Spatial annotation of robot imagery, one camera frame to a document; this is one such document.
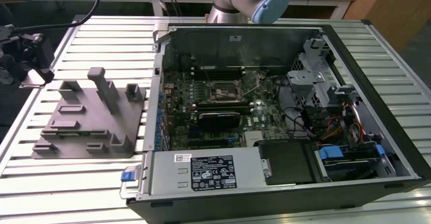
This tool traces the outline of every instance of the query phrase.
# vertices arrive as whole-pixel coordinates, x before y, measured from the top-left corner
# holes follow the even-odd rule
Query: metal rail
[[[33,143],[47,123],[62,80],[77,79],[82,87],[89,67],[104,67],[116,87],[138,83],[149,89],[154,53],[154,23],[202,23],[202,18],[93,17],[66,32],[57,54],[54,81],[23,105],[17,124],[1,144],[0,224],[3,223],[144,223],[118,196],[120,173],[140,163],[145,116],[130,159],[30,159]],[[360,21],[280,20],[282,24],[330,24],[402,126],[425,160],[431,162],[429,90],[374,29]],[[340,73],[348,82],[346,73]],[[133,182],[128,189],[136,188]],[[392,194],[362,207],[206,223],[428,223],[431,189]]]

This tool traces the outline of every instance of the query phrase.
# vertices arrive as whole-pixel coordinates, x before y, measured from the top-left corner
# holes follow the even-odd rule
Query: warning label
[[[232,156],[193,157],[190,182],[193,191],[236,188]]]

